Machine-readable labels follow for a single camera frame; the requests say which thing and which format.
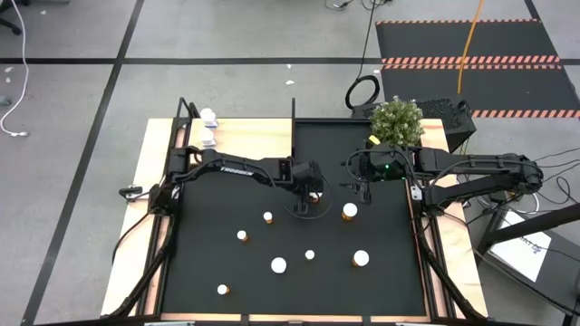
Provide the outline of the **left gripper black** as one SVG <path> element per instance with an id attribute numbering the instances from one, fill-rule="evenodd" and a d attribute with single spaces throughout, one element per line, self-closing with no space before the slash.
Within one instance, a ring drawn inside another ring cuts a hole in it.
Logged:
<path id="1" fill-rule="evenodd" d="M 285 162 L 281 165 L 279 186 L 297 195 L 323 193 L 324 181 L 321 168 L 313 160 L 296 164 L 293 161 Z M 307 215 L 309 206 L 309 197 L 299 197 L 295 202 L 294 212 L 297 215 Z"/>

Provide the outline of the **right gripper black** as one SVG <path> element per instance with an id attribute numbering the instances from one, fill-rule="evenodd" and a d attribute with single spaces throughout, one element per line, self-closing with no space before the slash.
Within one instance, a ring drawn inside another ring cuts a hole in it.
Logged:
<path id="1" fill-rule="evenodd" d="M 354 182 L 340 183 L 339 186 L 353 190 L 360 203 L 370 204 L 370 184 L 406 178 L 409 175 L 409 155 L 401 147 L 381 143 L 355 150 L 346 159 L 346 170 Z"/>

